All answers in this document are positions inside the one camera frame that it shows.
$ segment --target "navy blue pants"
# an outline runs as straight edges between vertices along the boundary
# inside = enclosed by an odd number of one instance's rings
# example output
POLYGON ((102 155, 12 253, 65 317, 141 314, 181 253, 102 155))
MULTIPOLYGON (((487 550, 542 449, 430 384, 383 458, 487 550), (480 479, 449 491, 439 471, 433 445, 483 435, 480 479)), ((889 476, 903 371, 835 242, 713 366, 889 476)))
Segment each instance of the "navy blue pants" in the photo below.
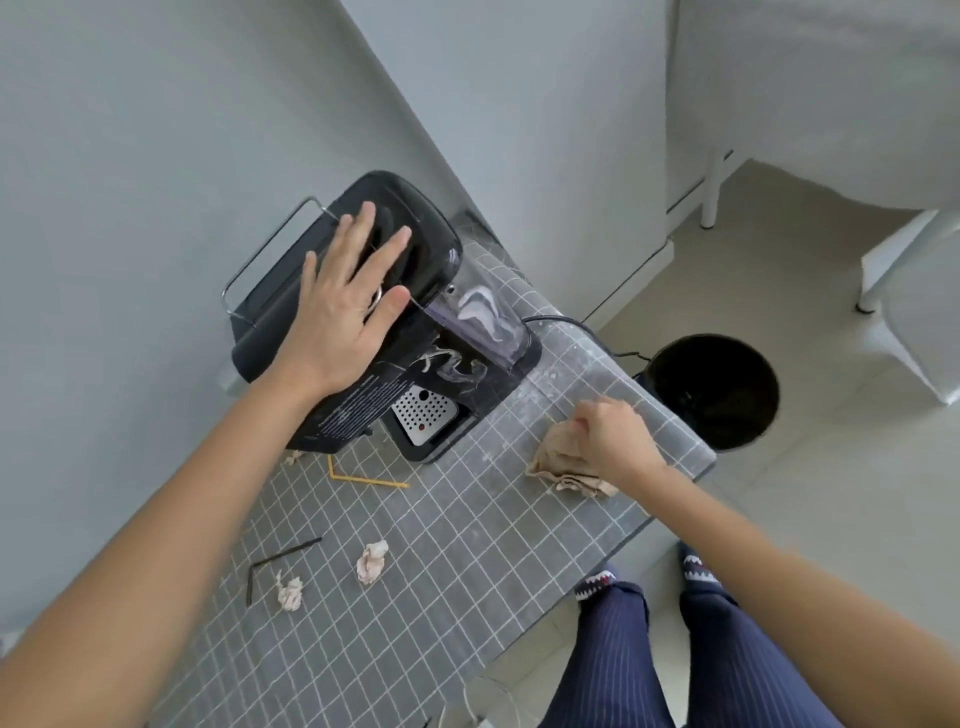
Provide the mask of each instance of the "navy blue pants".
MULTIPOLYGON (((750 617, 715 593, 684 593, 687 725, 839 728, 750 617)), ((675 728, 654 672, 643 592, 617 582, 581 602, 577 643, 541 728, 675 728)))

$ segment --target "drip tray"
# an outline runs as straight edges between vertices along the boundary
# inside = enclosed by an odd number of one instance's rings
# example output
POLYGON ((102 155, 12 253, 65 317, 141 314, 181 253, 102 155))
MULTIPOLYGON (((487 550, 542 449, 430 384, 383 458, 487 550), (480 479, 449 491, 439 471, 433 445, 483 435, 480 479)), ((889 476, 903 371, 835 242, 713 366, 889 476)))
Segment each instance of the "drip tray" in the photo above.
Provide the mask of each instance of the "drip tray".
POLYGON ((457 403, 436 392, 410 387, 391 407, 410 442, 419 447, 457 419, 457 403))
POLYGON ((380 420, 412 463, 433 462, 479 422, 462 404, 416 384, 380 420))

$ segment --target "power cord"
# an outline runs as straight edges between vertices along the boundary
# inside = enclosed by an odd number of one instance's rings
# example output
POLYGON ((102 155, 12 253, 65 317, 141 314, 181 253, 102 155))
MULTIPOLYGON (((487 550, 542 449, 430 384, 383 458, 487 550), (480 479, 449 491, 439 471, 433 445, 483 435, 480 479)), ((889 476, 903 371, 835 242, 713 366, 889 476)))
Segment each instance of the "power cord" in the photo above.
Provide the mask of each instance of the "power cord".
MULTIPOLYGON (((477 675, 476 679, 486 680, 488 683, 491 683, 492 685, 496 686, 501 691, 503 691, 503 693, 510 699, 510 704, 514 707, 514 720, 516 721, 516 728, 523 728, 523 723, 520 722, 520 706, 516 702, 516 699, 514 698, 514 694, 510 692, 510 689, 507 688, 507 686, 501 683, 499 680, 495 680, 492 677, 487 677, 487 675, 477 675)), ((470 701, 467 695, 466 684, 464 684, 464 705, 466 706, 467 712, 469 713, 470 717, 473 720, 473 725, 475 726, 481 725, 481 723, 477 721, 477 713, 475 713, 473 709, 470 707, 470 701)), ((527 710, 523 710, 522 712, 526 717, 530 718, 534 722, 534 725, 540 725, 542 718, 538 718, 532 715, 527 710)))
POLYGON ((600 347, 604 351, 604 353, 610 358, 619 359, 624 356, 635 356, 638 359, 643 359, 643 361, 647 361, 647 362, 650 361, 649 356, 644 356, 640 352, 622 352, 622 353, 611 352, 607 348, 607 346, 602 341, 600 341, 600 339, 597 338, 597 335, 593 333, 592 328, 587 326, 582 321, 571 319, 569 316, 561 316, 559 314, 543 314, 541 316, 527 316, 525 319, 522 319, 522 321, 524 324, 532 324, 535 321, 559 321, 563 324, 572 324, 573 326, 585 331, 589 335, 589 337, 593 339, 593 343, 596 344, 598 347, 600 347))

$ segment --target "hand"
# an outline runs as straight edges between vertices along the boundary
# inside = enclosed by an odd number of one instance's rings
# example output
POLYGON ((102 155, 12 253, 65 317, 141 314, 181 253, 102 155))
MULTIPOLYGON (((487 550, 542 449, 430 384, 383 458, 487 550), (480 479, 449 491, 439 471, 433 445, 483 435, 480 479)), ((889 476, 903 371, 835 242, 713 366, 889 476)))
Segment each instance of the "hand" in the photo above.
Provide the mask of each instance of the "hand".
POLYGON ((357 271, 375 212, 365 202, 356 219, 340 218, 320 273, 313 251, 303 262, 297 317, 267 375, 310 407, 360 378, 410 301, 406 288, 394 286, 364 323, 377 287, 410 241, 410 229, 400 228, 357 271))
POLYGON ((582 401, 572 420, 580 452, 600 477, 621 490, 667 467, 643 418, 625 401, 582 401))

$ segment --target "counter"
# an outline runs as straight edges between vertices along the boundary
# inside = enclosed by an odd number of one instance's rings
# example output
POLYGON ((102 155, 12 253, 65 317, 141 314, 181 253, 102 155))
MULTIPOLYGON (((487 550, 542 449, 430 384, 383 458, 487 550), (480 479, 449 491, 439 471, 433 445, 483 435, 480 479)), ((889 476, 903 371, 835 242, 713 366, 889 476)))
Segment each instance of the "counter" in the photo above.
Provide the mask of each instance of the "counter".
MULTIPOLYGON (((520 316, 557 312, 483 229, 465 218, 458 232, 520 316)), ((713 451, 581 330, 533 329, 543 343, 537 369, 437 462, 408 463, 379 424, 335 458, 338 473, 409 488, 333 481, 325 456, 313 454, 277 467, 153 728, 421 728, 650 522, 622 494, 584 498, 523 474, 577 401, 629 401, 667 461, 691 477, 713 463, 713 451), (319 544, 260 570, 245 607, 249 564, 316 536, 319 544), (380 539, 390 545, 387 568, 364 588, 356 561, 380 539), (304 583, 297 612, 279 609, 278 570, 304 583)))

